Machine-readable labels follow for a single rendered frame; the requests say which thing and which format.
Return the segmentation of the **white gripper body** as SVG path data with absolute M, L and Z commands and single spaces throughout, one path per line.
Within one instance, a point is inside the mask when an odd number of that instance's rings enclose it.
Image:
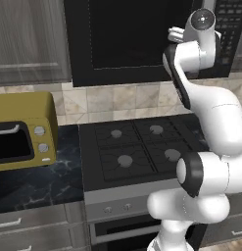
M 183 28 L 173 26 L 169 29 L 168 40 L 176 43 L 182 43 L 183 33 L 184 33 Z

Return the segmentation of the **black microwave door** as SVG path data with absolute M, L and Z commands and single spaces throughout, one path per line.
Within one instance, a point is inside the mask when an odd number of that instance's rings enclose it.
M 64 0 L 75 87 L 169 80 L 168 29 L 203 0 Z

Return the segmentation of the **black microwave oven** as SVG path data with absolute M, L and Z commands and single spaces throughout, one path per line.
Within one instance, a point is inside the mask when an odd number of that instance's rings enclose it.
M 197 78 L 227 77 L 242 72 L 242 0 L 216 0 L 216 30 L 221 33 L 220 58 L 215 66 L 202 70 Z

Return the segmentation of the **black toaster oven door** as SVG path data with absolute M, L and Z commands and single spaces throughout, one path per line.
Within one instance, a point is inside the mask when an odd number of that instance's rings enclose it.
M 32 160 L 34 150 L 26 123 L 22 121 L 2 122 L 0 130 L 20 125 L 17 133 L 0 135 L 0 164 Z

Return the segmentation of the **black gas hob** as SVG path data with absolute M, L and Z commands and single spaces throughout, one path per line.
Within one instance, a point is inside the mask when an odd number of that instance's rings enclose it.
M 190 114 L 81 125 L 79 136 L 86 192 L 173 180 L 182 155 L 209 150 Z

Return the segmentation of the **yellow toaster oven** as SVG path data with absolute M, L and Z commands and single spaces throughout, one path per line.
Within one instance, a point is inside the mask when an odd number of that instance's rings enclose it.
M 28 161 L 0 164 L 0 172 L 54 164 L 58 146 L 58 121 L 52 94 L 47 91 L 0 94 L 0 123 L 15 121 L 26 123 L 34 158 Z M 44 135 L 34 134 L 37 126 L 45 128 Z M 40 143 L 47 144 L 49 150 L 40 153 L 38 151 Z

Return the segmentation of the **silver oven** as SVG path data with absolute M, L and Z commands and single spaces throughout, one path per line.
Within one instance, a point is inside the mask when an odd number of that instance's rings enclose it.
M 147 198 L 150 193 L 161 189 L 177 191 L 179 184 L 174 178 L 95 191 L 84 190 L 85 212 L 89 233 L 92 224 L 149 215 Z M 123 209 L 123 206 L 127 203 L 132 205 L 129 211 Z M 104 209 L 109 206 L 113 208 L 110 214 L 104 212 Z

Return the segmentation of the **grey drawer front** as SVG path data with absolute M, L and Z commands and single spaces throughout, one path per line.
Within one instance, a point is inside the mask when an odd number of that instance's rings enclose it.
M 211 246 L 242 238 L 242 234 L 234 236 L 231 233 L 233 230 L 242 230 L 242 213 L 229 215 L 220 223 L 208 225 L 201 246 Z
M 0 214 L 0 224 L 22 218 L 18 226 L 0 228 L 0 232 L 36 226 L 48 226 L 67 220 L 63 204 Z
M 17 251 L 29 245 L 31 251 L 54 251 L 71 248 L 72 242 L 69 230 L 61 226 L 0 235 L 0 251 Z

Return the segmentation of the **grey wall cupboard door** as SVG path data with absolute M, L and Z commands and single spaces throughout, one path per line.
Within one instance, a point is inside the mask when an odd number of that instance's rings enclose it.
M 0 86 L 70 78 L 63 0 L 0 0 Z

